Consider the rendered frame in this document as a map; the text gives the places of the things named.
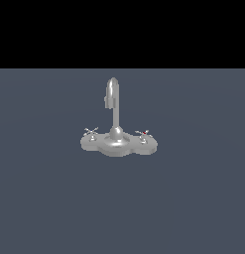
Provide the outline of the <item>silver faucet with base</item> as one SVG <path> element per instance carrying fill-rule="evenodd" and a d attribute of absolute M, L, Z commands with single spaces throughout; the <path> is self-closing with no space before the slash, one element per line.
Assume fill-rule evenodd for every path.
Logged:
<path fill-rule="evenodd" d="M 89 141 L 88 136 L 80 139 L 81 148 L 85 151 L 98 151 L 108 157 L 124 157 L 130 154 L 152 155 L 157 151 L 158 142 L 152 138 L 147 144 L 141 144 L 137 136 L 125 133 L 119 125 L 119 83 L 115 77 L 108 80 L 105 107 L 113 111 L 113 124 L 108 133 L 97 135 L 96 141 Z"/>

